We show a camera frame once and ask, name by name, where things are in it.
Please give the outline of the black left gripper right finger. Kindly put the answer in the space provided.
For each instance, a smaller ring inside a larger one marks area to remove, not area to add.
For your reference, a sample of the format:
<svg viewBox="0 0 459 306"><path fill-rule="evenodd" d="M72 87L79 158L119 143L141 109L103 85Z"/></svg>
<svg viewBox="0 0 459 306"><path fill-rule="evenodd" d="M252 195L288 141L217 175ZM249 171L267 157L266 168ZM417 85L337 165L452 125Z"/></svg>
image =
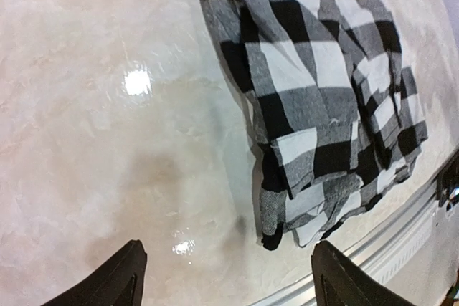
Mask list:
<svg viewBox="0 0 459 306"><path fill-rule="evenodd" d="M412 306L373 280L326 240L315 245L311 266L317 305Z"/></svg>

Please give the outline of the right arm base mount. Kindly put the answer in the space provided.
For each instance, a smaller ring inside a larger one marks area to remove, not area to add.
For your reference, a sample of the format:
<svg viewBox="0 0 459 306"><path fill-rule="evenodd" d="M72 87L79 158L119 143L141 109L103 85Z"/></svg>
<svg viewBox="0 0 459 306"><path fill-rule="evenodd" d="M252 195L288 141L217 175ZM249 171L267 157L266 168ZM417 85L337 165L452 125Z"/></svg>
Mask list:
<svg viewBox="0 0 459 306"><path fill-rule="evenodd" d="M449 211L458 203L458 148L447 158L444 164L434 173L430 186L433 198L439 208Z"/></svg>

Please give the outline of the front aluminium rail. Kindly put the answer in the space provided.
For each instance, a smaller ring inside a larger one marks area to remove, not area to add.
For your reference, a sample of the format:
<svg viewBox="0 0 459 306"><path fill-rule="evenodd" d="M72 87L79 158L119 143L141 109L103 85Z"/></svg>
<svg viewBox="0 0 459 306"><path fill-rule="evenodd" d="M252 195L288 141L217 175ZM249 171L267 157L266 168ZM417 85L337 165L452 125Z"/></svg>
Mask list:
<svg viewBox="0 0 459 306"><path fill-rule="evenodd" d="M458 271L458 207L429 181L344 251L371 278L415 305L440 305Z"/></svg>

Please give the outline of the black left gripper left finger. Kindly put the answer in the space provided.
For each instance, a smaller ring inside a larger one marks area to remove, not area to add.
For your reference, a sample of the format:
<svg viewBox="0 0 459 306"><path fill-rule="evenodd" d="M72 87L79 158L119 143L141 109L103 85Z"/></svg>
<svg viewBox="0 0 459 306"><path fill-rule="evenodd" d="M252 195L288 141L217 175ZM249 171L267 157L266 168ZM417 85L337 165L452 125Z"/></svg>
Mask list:
<svg viewBox="0 0 459 306"><path fill-rule="evenodd" d="M44 306L140 306L147 253L140 240L130 240L83 281Z"/></svg>

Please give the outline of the black white checked shirt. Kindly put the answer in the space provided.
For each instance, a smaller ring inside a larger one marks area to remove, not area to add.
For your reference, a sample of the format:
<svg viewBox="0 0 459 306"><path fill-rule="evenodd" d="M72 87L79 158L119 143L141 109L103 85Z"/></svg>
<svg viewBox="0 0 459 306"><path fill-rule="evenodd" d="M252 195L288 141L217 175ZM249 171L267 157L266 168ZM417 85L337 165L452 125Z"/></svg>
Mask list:
<svg viewBox="0 0 459 306"><path fill-rule="evenodd" d="M383 0L202 0L253 109L262 245L326 238L408 179L427 127Z"/></svg>

